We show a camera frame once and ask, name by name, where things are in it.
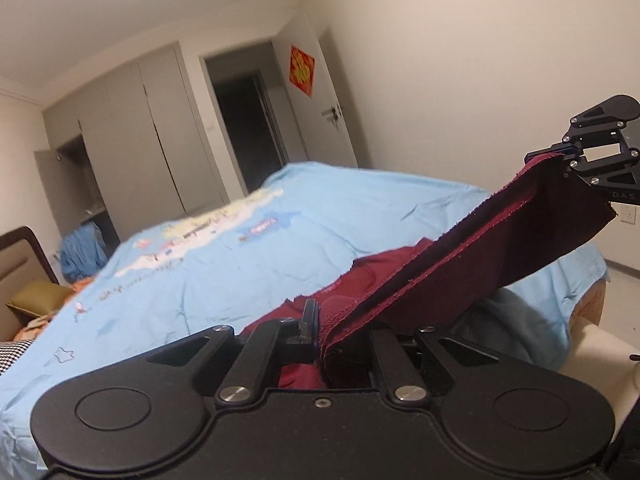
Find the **dark red knit garment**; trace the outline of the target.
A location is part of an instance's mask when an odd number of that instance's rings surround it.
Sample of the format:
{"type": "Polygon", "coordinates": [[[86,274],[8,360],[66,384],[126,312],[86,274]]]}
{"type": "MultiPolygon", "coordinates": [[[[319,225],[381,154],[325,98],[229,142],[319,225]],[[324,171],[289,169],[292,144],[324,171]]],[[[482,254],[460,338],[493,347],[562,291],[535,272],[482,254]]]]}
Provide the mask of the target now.
{"type": "Polygon", "coordinates": [[[356,259],[325,288],[318,362],[288,364],[278,387],[356,387],[364,377],[363,338],[374,324],[408,336],[448,330],[476,300],[499,289],[541,287],[542,274],[589,249],[615,217],[610,203],[558,156],[539,156],[436,240],[356,259]]]}

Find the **blue clothes pile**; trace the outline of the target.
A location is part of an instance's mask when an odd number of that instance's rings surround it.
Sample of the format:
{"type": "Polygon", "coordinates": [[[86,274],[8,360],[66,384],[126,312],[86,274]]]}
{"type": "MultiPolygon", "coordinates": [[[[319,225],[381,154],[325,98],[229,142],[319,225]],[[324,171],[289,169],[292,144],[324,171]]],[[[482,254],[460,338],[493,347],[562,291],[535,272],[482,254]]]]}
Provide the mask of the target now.
{"type": "Polygon", "coordinates": [[[82,224],[62,239],[60,266],[66,282],[76,283],[96,275],[107,263],[105,243],[94,222],[82,224]]]}

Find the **light blue bed quilt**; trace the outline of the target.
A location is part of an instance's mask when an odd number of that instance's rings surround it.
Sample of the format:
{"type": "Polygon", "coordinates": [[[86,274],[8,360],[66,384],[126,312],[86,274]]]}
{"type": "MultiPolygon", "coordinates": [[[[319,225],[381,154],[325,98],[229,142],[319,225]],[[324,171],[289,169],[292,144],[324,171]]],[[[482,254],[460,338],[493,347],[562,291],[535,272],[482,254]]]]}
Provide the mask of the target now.
{"type": "Polygon", "coordinates": [[[242,200],[130,237],[3,373],[2,477],[43,473],[29,419],[53,386],[210,326],[242,330],[357,259],[436,240],[486,196],[464,183],[300,162],[242,200]]]}

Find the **grey blue garment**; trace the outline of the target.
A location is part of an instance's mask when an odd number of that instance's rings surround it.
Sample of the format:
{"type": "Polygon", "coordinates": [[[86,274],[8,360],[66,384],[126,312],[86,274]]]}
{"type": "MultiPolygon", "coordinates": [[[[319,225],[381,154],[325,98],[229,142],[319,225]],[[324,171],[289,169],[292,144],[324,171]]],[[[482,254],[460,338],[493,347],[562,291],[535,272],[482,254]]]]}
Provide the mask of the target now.
{"type": "Polygon", "coordinates": [[[454,336],[546,370],[558,370],[570,353],[573,296],[541,287],[506,287],[476,300],[448,327],[454,336]]]}

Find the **yellow green pillow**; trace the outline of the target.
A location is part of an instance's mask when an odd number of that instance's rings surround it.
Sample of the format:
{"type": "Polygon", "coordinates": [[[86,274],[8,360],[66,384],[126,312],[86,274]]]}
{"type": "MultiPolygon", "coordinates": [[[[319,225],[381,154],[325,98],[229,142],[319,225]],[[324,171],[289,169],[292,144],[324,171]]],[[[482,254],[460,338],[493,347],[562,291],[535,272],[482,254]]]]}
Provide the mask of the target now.
{"type": "Polygon", "coordinates": [[[73,289],[43,281],[34,281],[16,292],[6,305],[32,318],[50,314],[63,307],[73,289]]]}

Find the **houndstooth pillow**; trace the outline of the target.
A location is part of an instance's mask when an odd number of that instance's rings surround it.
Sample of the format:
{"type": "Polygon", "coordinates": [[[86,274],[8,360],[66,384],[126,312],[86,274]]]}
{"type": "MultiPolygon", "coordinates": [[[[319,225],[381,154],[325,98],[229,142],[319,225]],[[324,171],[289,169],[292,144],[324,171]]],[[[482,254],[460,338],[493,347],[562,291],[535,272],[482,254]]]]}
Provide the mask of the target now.
{"type": "Polygon", "coordinates": [[[32,339],[0,342],[0,375],[6,373],[11,366],[32,345],[32,339]]]}

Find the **grey wardrobe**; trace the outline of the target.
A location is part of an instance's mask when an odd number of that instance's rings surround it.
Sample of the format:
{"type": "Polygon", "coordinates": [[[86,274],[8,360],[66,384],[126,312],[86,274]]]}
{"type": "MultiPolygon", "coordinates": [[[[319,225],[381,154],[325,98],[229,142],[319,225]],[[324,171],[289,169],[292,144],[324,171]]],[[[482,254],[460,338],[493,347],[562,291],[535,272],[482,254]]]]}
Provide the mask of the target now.
{"type": "Polygon", "coordinates": [[[35,154],[58,230],[94,221],[126,240],[227,203],[178,44],[99,76],[46,108],[35,154]]]}

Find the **red door decoration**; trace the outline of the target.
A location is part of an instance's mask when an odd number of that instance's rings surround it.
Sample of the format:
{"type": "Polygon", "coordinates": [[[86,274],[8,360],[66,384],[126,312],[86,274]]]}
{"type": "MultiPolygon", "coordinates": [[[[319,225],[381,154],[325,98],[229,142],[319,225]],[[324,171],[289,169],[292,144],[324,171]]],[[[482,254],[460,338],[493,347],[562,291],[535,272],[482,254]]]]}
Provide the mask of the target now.
{"type": "Polygon", "coordinates": [[[291,47],[288,81],[310,98],[314,90],[314,66],[316,60],[311,55],[298,47],[291,47]]]}

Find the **white room door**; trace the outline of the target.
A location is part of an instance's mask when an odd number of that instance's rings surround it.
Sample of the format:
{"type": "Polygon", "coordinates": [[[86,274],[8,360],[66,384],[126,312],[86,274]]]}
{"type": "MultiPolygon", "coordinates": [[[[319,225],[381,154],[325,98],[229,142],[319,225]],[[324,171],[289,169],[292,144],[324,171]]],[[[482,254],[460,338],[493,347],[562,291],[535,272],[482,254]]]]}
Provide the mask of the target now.
{"type": "Polygon", "coordinates": [[[277,36],[272,38],[272,45],[308,158],[332,166],[356,167],[358,162],[341,104],[320,42],[306,16],[302,12],[294,14],[277,36]],[[292,46],[316,60],[311,98],[288,81],[292,46]],[[321,116],[322,110],[332,106],[338,106],[341,111],[341,118],[336,124],[321,116]]]}

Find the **white wall socket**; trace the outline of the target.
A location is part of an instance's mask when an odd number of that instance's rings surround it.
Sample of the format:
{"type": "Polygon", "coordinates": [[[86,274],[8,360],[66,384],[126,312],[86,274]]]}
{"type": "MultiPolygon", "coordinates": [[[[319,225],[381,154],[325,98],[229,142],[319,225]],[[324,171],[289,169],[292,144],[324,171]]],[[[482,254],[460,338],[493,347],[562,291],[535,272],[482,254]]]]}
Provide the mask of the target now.
{"type": "Polygon", "coordinates": [[[620,221],[634,226],[637,222],[637,207],[625,204],[620,206],[620,221]]]}

